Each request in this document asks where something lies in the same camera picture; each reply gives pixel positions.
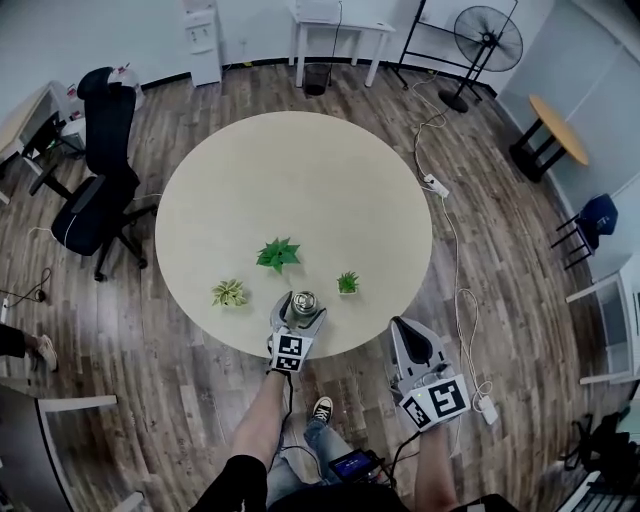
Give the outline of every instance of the round table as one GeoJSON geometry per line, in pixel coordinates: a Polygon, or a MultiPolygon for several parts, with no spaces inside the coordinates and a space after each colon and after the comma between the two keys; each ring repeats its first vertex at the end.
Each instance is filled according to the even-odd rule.
{"type": "Polygon", "coordinates": [[[569,153],[571,157],[582,165],[589,165],[589,157],[584,150],[578,135],[573,128],[567,123],[560,114],[547,105],[542,98],[535,94],[529,95],[529,103],[535,111],[538,119],[533,123],[526,133],[512,146],[509,147],[509,153],[513,158],[513,162],[518,169],[529,180],[538,183],[542,176],[549,168],[554,165],[565,153],[569,153]],[[542,125],[545,125],[551,136],[544,141],[538,149],[530,153],[525,145],[536,133],[542,125]],[[551,155],[542,165],[538,165],[538,158],[549,149],[554,142],[558,142],[560,148],[551,155]]]}
{"type": "Polygon", "coordinates": [[[309,357],[345,352],[386,329],[415,297],[431,255],[431,217],[413,173],[384,142],[340,119],[277,112],[214,133],[180,163],[156,221],[169,291],[219,341],[268,357],[271,309],[309,290],[327,318],[309,357]],[[282,275],[257,266],[275,238],[299,244],[282,275]],[[338,294],[353,271],[359,292],[338,294]],[[249,304],[212,306],[221,280],[244,283],[249,304]]]}

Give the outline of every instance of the handheld device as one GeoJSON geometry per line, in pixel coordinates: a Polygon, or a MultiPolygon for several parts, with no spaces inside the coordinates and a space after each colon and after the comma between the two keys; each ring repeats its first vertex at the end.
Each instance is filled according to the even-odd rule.
{"type": "Polygon", "coordinates": [[[384,459],[378,458],[372,450],[358,449],[332,460],[329,468],[346,484],[377,483],[380,473],[389,477],[383,463],[384,459]]]}

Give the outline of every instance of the potted plant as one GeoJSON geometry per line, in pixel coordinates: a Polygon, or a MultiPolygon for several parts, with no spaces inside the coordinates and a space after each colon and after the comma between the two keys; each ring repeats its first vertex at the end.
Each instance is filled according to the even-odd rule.
{"type": "Polygon", "coordinates": [[[358,276],[355,272],[346,272],[338,278],[340,295],[354,295],[358,293],[358,286],[358,276]]]}
{"type": "Polygon", "coordinates": [[[278,273],[282,274],[282,266],[290,263],[300,263],[296,256],[299,245],[289,245],[290,238],[278,240],[277,238],[261,251],[258,251],[258,261],[256,265],[263,267],[273,267],[278,273]]]}
{"type": "Polygon", "coordinates": [[[220,281],[220,284],[211,290],[213,292],[213,306],[244,306],[247,298],[244,296],[242,281],[220,281]]]}

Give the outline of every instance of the wooden floor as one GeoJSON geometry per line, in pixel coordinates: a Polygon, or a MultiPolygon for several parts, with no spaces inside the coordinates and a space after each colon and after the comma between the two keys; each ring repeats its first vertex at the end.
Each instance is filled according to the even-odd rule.
{"type": "MultiPolygon", "coordinates": [[[[338,65],[334,71],[333,87],[319,98],[295,89],[293,68],[284,65],[232,70],[222,85],[193,89],[185,80],[148,91],[129,145],[142,181],[138,195],[162,192],[184,156],[209,134],[278,110],[347,119],[376,134],[415,169],[416,125],[432,110],[403,91],[390,71],[380,70],[371,89],[363,86],[366,66],[338,65]]],[[[428,77],[405,75],[410,83],[428,77]]],[[[453,89],[455,83],[438,78],[420,91],[441,105],[439,87],[453,89]]],[[[616,410],[630,387],[578,384],[581,375],[602,365],[599,312],[588,300],[564,303],[588,284],[588,270],[583,265],[564,272],[558,253],[549,249],[562,220],[559,202],[546,185],[525,181],[505,156],[516,137],[487,96],[468,114],[448,113],[443,129],[425,128],[418,154],[425,171],[452,192],[446,203],[460,236],[460,284],[480,303],[473,355],[481,378],[493,381],[500,414],[492,427],[479,414],[463,417],[452,459],[459,497],[468,501],[498,492],[523,512],[553,511],[579,476],[564,474],[556,462],[570,440],[570,422],[586,411],[616,410]]],[[[73,189],[84,173],[83,161],[66,160],[58,176],[73,189]]],[[[29,234],[31,227],[50,227],[61,206],[46,188],[29,197],[32,180],[28,168],[15,162],[0,182],[13,197],[0,207],[0,287],[24,292],[44,267],[53,270],[48,302],[23,302],[9,315],[12,325],[49,333],[58,348],[60,372],[38,372],[30,391],[119,398],[111,409],[55,418],[54,437],[75,500],[81,510],[108,510],[140,490],[149,509],[187,510],[222,469],[231,433],[258,389],[265,362],[219,343],[180,310],[154,257],[153,217],[131,228],[149,268],[139,271],[116,243],[104,270],[108,280],[98,284],[95,258],[66,251],[45,231],[29,234]]],[[[439,199],[426,200],[433,254],[407,315],[440,333],[457,357],[455,242],[439,199]]],[[[462,313],[468,331],[473,310],[466,300],[462,313]]],[[[387,343],[381,335],[352,352],[308,363],[294,379],[288,442],[304,443],[309,409],[326,393],[336,404],[334,426],[347,441],[388,460],[410,432],[400,426],[387,391],[387,343]]],[[[7,374],[23,376],[23,362],[0,358],[0,375],[7,374]]],[[[456,427],[457,422],[451,425],[452,441],[456,427]]],[[[415,445],[405,453],[414,450],[415,445]]],[[[288,456],[308,481],[315,478],[308,455],[290,450],[288,456]]],[[[399,490],[408,504],[414,474],[415,458],[398,465],[399,490]]]]}

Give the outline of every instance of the standing fan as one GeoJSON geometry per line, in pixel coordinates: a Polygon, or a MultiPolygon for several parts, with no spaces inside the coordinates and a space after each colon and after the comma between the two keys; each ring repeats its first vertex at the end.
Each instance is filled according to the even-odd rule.
{"type": "Polygon", "coordinates": [[[469,7],[462,11],[456,19],[453,33],[460,52],[472,64],[455,93],[440,91],[438,96],[449,108],[466,112],[469,106],[460,94],[469,83],[476,66],[476,78],[484,69],[512,69],[522,58],[522,36],[511,21],[511,15],[507,17],[493,7],[486,6],[469,7]]]}

